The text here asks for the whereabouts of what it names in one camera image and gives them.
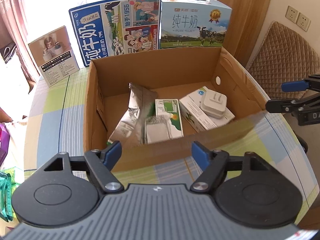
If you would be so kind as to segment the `white power adapter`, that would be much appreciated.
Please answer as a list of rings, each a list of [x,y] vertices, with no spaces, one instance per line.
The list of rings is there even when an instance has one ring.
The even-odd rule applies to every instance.
[[[214,90],[207,90],[200,102],[200,109],[208,116],[221,119],[226,111],[227,96]]]

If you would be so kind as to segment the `silver foil pouch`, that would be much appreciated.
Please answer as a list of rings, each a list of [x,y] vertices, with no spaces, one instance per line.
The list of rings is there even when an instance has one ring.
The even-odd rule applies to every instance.
[[[127,111],[111,133],[107,143],[119,141],[123,148],[132,148],[144,143],[145,120],[155,115],[157,92],[134,83],[129,84],[130,98]]]

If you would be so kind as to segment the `green white small carton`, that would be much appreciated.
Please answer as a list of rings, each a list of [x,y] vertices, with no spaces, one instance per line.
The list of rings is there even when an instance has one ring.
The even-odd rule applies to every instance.
[[[170,138],[176,139],[183,137],[183,126],[178,99],[156,99],[155,108],[157,116],[165,116]]]

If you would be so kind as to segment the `white barcode carton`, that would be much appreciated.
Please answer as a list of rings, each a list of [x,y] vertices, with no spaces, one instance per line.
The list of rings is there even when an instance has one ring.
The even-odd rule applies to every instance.
[[[181,116],[184,117],[197,132],[224,126],[235,118],[235,115],[228,108],[221,119],[208,116],[204,113],[200,108],[200,104],[208,90],[206,86],[203,86],[179,100]]]

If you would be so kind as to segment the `brown quilted chair cushion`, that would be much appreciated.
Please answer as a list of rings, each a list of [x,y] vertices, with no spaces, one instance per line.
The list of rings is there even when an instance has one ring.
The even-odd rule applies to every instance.
[[[281,84],[319,74],[319,55],[299,33],[274,21],[248,72],[271,99],[300,99],[308,92],[285,93]]]

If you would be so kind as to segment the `plaid tablecloth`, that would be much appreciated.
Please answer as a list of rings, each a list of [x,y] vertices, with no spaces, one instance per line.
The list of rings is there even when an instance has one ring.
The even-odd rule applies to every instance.
[[[24,147],[24,174],[30,176],[53,155],[66,151],[82,155],[84,101],[88,69],[48,87],[40,79],[29,114]],[[245,119],[249,132],[223,145],[231,155],[253,151],[291,180],[303,195],[303,218],[319,194],[319,185],[291,127],[279,114],[261,112]],[[122,184],[191,184],[201,171],[191,157],[117,172]]]

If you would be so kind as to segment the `brown cardboard box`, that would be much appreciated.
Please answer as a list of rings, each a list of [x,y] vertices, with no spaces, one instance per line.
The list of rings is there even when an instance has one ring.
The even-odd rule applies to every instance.
[[[245,68],[224,48],[184,47],[110,56],[93,60],[88,69],[84,107],[84,151],[102,150],[129,102],[129,84],[140,85],[160,98],[182,98],[202,86],[227,96],[234,121],[196,132],[183,123],[184,137],[156,144],[122,145],[115,171],[158,165],[191,155],[198,141],[214,149],[245,136],[262,118],[266,99]]]

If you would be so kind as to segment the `pure milk cow carton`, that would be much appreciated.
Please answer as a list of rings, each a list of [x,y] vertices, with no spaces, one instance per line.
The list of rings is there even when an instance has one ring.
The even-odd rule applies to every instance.
[[[162,2],[161,48],[220,47],[232,8],[218,0]]]

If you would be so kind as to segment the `white appliance product box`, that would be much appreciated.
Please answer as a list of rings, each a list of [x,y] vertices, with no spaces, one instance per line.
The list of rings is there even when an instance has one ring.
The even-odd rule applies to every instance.
[[[48,87],[80,69],[65,26],[39,37],[28,46]]]

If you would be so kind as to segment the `pink curtain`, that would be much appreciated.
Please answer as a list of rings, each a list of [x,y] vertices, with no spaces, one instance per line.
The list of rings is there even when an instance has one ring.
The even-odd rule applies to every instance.
[[[16,53],[22,72],[32,91],[40,76],[27,44],[26,18],[22,0],[1,0],[1,17],[4,25],[16,44]]]

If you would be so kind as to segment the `blue cartoon milk carton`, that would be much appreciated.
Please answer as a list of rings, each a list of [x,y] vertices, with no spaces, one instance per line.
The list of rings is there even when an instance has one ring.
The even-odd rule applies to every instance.
[[[84,66],[159,48],[162,0],[104,0],[69,9]]]

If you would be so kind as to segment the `white wall sockets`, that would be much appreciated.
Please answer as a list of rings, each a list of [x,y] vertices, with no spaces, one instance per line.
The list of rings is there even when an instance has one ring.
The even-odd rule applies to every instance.
[[[291,7],[290,5],[287,7],[287,11],[285,17],[290,20],[291,22],[298,25],[304,31],[308,31],[310,27],[311,20],[303,13],[299,12],[295,8]]]

